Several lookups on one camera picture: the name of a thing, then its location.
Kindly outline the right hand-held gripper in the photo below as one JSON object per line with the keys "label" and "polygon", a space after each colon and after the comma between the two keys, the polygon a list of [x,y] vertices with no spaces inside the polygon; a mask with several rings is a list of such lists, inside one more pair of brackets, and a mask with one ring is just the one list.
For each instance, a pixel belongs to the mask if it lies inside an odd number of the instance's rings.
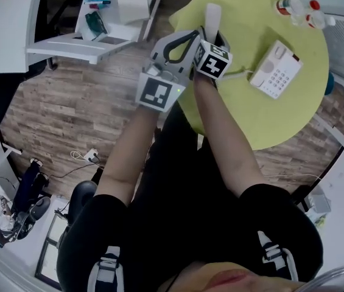
{"label": "right hand-held gripper", "polygon": [[229,52],[230,45],[223,34],[217,33],[217,46],[207,42],[205,28],[198,28],[200,43],[194,56],[194,66],[196,70],[208,77],[221,79],[230,67],[233,55]]}

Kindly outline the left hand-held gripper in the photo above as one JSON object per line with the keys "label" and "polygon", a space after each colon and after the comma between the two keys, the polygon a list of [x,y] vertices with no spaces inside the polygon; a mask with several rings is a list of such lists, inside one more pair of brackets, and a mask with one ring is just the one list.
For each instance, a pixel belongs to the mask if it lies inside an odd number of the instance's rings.
{"label": "left hand-held gripper", "polygon": [[[167,112],[189,84],[189,73],[200,44],[198,30],[182,30],[159,39],[139,75],[135,102],[159,112]],[[169,54],[187,43],[180,57]]]}

